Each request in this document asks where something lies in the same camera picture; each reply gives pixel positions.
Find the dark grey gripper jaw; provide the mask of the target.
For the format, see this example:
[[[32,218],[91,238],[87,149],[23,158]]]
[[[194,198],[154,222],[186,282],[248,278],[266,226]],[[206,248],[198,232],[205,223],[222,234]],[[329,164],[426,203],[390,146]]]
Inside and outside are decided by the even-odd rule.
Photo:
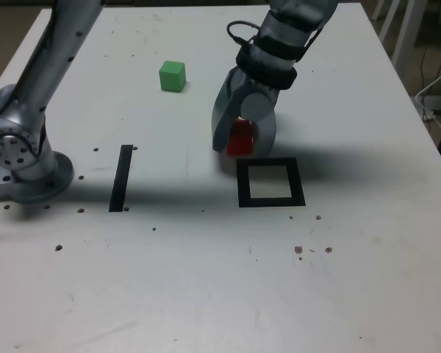
[[[221,153],[229,140],[232,124],[240,115],[240,106],[245,98],[245,74],[230,71],[224,81],[212,110],[212,149]]]

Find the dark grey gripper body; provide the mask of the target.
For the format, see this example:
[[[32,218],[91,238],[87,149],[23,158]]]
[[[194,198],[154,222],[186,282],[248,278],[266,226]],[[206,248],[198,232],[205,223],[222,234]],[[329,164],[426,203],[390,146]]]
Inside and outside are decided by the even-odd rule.
[[[232,96],[240,92],[264,93],[265,95],[277,96],[283,90],[283,73],[269,68],[238,66],[231,69],[227,74],[227,95]]]

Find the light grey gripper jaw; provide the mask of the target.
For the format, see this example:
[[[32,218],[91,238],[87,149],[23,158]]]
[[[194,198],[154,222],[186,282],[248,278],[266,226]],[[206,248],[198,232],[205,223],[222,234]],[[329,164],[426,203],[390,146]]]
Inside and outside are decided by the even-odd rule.
[[[269,154],[276,139],[276,115],[269,98],[262,93],[247,95],[240,106],[240,117],[253,124],[254,154]]]

